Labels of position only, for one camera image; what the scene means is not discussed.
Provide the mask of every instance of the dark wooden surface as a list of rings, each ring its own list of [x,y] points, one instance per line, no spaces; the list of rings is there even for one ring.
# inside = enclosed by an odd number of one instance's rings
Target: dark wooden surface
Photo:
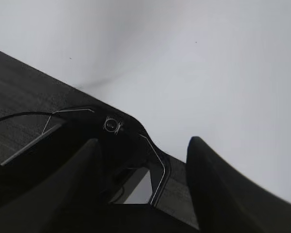
[[[170,157],[170,165],[172,172],[156,208],[199,229],[186,183],[185,163]]]
[[[95,98],[0,52],[0,117],[27,111],[54,112],[99,102]],[[46,116],[0,123],[0,162],[37,137]]]

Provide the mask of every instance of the circular button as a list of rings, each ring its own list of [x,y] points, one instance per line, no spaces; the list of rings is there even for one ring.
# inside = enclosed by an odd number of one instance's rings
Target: circular button
[[[118,123],[114,119],[108,119],[105,123],[105,128],[108,132],[115,132],[118,127]]]

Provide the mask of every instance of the black cable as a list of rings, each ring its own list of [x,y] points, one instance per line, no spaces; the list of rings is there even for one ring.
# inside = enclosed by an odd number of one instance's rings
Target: black cable
[[[114,201],[110,202],[110,204],[115,204],[118,200],[121,199],[121,197],[123,197],[124,193],[125,193],[125,188],[124,188],[124,186],[122,186],[121,194]]]
[[[56,113],[46,113],[46,112],[22,112],[22,113],[15,113],[7,116],[3,116],[0,118],[0,122],[13,118],[13,117],[20,117],[20,116],[28,116],[28,115],[42,115],[42,116],[50,116],[50,117],[58,117],[61,119],[66,120],[64,117],[57,115]]]

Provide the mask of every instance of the white wall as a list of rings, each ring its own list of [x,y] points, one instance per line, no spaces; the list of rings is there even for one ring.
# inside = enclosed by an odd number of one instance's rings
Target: white wall
[[[0,0],[0,50],[291,202],[291,0]]]

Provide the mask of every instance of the silver trim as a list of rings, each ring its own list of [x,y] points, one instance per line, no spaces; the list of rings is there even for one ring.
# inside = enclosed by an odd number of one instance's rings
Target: silver trim
[[[76,111],[90,111],[92,113],[95,113],[92,109],[84,108],[84,109],[58,110],[58,111],[53,112],[53,114],[55,114],[55,113],[66,113],[66,112],[76,112]],[[46,125],[44,126],[44,129],[42,131],[42,134],[44,133],[45,129],[47,128],[47,125],[48,125],[50,119],[51,119],[51,116],[48,118],[48,121],[47,121]]]
[[[59,129],[61,127],[61,124],[56,124],[55,126],[53,126],[52,128],[50,128],[49,130],[47,130],[45,133],[41,134],[40,136],[38,136],[36,139],[34,139],[33,141],[31,141],[30,143],[28,143],[27,145],[25,145],[22,149],[18,150],[16,153],[14,153],[11,157],[9,157],[8,159],[4,160],[2,163],[0,163],[1,166],[6,165],[7,163],[9,163],[10,161],[12,161],[13,159],[15,159],[16,157],[18,157],[22,152],[24,152],[25,150],[27,150],[28,148],[30,148],[32,145],[34,145],[35,143],[37,143],[38,141],[40,141],[41,139],[45,138],[46,136],[48,136],[50,133],[54,132],[55,130]]]
[[[151,199],[151,201],[150,201],[150,204],[152,205],[153,200],[154,200],[154,198],[155,198],[155,196],[156,196],[156,194],[157,194],[157,191],[158,191],[158,189],[159,189],[159,187],[160,187],[160,185],[161,185],[161,183],[162,183],[162,181],[163,181],[163,178],[164,178],[164,176],[165,176],[165,166],[164,166],[163,162],[161,161],[160,157],[158,156],[158,154],[156,153],[156,151],[154,150],[154,148],[153,148],[152,144],[150,143],[149,139],[148,139],[146,136],[142,135],[142,134],[139,134],[139,136],[141,136],[141,137],[143,137],[143,138],[145,138],[145,139],[147,140],[148,144],[150,144],[152,150],[153,150],[154,153],[156,154],[157,158],[159,159],[159,161],[160,161],[160,163],[162,164],[162,167],[163,167],[163,175],[162,175],[162,178],[161,178],[161,180],[160,180],[160,182],[159,182],[159,185],[157,186],[157,189],[155,190],[155,193],[154,193],[154,195],[153,195],[153,197],[152,197],[152,199]]]

